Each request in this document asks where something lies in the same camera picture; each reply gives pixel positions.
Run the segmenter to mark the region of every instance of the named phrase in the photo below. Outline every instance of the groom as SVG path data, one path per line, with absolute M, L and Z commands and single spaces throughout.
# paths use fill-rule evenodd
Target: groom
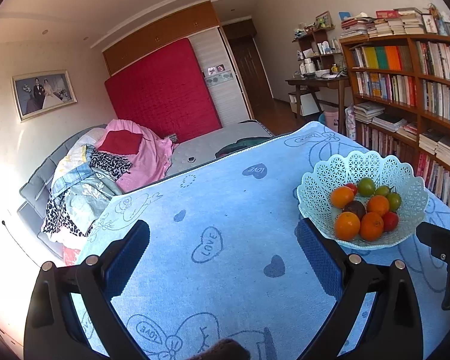
M 45 101 L 45 89 L 40 85 L 38 79 L 35 79 L 34 98 L 37 99 L 38 106 L 40 107 L 39 109 L 42 109 Z

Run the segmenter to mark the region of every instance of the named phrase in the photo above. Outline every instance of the red headboard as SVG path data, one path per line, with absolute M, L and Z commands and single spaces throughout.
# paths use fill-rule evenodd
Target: red headboard
M 222 127 L 190 41 L 177 40 L 105 81 L 119 119 L 179 142 Z

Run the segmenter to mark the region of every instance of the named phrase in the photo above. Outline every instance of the red tomato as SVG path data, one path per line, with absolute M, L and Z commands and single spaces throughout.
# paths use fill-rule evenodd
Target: red tomato
M 353 183 L 345 184 L 345 187 L 349 187 L 353 191 L 353 196 L 356 195 L 356 185 Z
M 395 230 L 398 225 L 398 215 L 392 211 L 387 212 L 383 217 L 383 231 Z

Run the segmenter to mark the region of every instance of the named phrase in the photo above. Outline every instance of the blue tablecloth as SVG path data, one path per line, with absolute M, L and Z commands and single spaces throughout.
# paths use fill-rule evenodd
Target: blue tablecloth
M 335 304 L 296 241 L 295 188 L 318 161 L 352 150 L 367 149 L 312 122 L 113 198 L 79 261 L 100 255 L 142 219 L 150 226 L 150 245 L 112 304 L 151 359 L 186 359 L 233 337 L 253 359 L 295 360 Z M 449 208 L 431 193 L 426 211 L 427 221 L 450 229 Z M 445 264 L 415 236 L 359 254 L 369 263 L 406 262 L 428 356 L 450 328 L 450 311 L 440 308 Z M 92 347 L 105 353 L 79 295 L 74 302 Z M 342 352 L 355 346 L 372 302 L 368 294 Z

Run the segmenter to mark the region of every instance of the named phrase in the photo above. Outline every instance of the red pillow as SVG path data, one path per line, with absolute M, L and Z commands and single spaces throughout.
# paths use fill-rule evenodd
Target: red pillow
M 142 138 L 143 135 L 128 130 L 109 131 L 97 150 L 118 155 L 137 154 Z

